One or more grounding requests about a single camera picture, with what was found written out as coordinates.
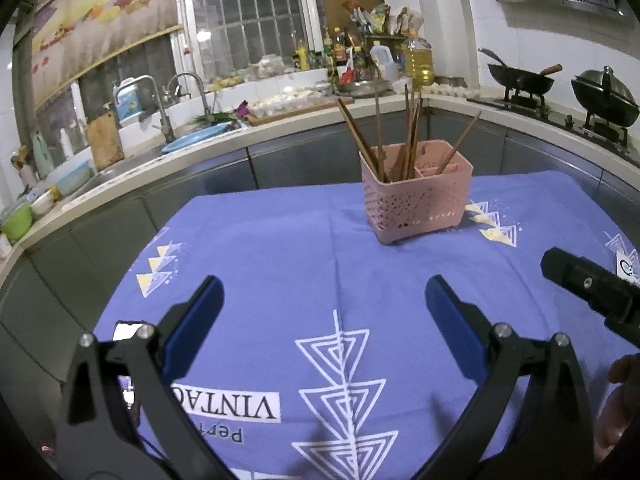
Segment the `person hand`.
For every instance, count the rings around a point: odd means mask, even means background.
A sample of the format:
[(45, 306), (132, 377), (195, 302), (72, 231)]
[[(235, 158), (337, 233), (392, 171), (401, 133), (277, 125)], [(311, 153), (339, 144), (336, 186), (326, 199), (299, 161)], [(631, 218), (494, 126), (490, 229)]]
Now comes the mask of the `person hand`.
[(616, 385), (594, 423), (594, 460), (602, 463), (639, 411), (639, 355), (627, 354), (608, 370), (608, 382)]

